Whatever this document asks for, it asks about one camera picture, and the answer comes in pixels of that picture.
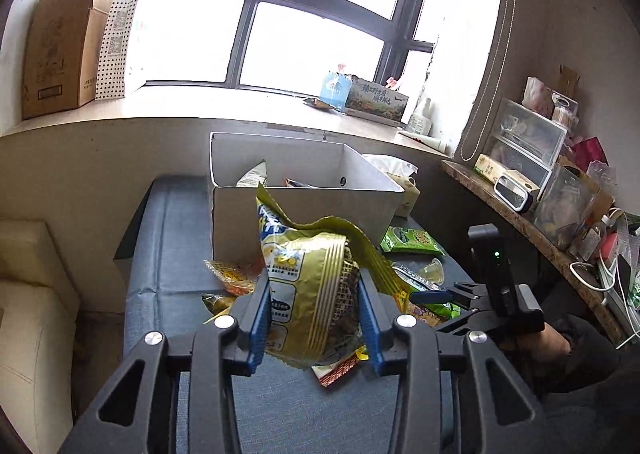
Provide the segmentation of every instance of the person's hand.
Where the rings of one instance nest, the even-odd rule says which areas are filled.
[[[549,324],[538,333],[520,335],[516,337],[518,348],[528,351],[531,358],[537,362],[552,362],[564,357],[571,352],[571,344]],[[513,342],[500,344],[505,350],[514,350]]]

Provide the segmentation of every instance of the windowsill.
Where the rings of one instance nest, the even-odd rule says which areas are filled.
[[[395,127],[344,116],[335,111],[314,109],[303,103],[301,98],[254,90],[191,85],[142,87],[127,98],[91,101],[78,109],[25,120],[5,135],[80,121],[144,117],[246,121],[267,124],[273,129],[362,137],[447,157],[398,134]]]

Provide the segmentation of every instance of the plastic cup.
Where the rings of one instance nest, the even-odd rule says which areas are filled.
[[[418,274],[434,284],[440,285],[444,282],[444,268],[438,259],[433,259]]]

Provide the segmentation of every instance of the clear plastic container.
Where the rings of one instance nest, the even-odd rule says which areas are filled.
[[[556,165],[533,224],[558,249],[567,249],[589,215],[593,198],[588,185],[569,167]]]
[[[523,176],[533,181],[542,191],[546,185],[551,171],[527,155],[510,147],[506,141],[500,141],[496,137],[490,137],[484,154],[495,159],[509,170],[517,170]]]
[[[509,140],[551,168],[558,159],[566,129],[504,98],[494,122],[493,134]]]

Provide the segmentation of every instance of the blue fabric surface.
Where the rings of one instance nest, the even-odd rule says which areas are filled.
[[[220,291],[222,286],[203,264],[212,256],[207,196],[207,178],[162,177],[154,182],[127,291],[125,354],[152,329],[179,335],[195,331],[210,317],[202,293]],[[450,257],[444,267],[451,282],[468,280],[458,278],[464,273]],[[442,379],[443,431],[450,436],[449,373],[442,373]],[[296,370],[266,355],[254,376],[235,376],[233,384],[244,454],[388,450],[397,376],[379,378],[361,364],[324,388],[311,370]],[[179,387],[176,452],[182,454],[187,452],[188,373],[180,376]]]

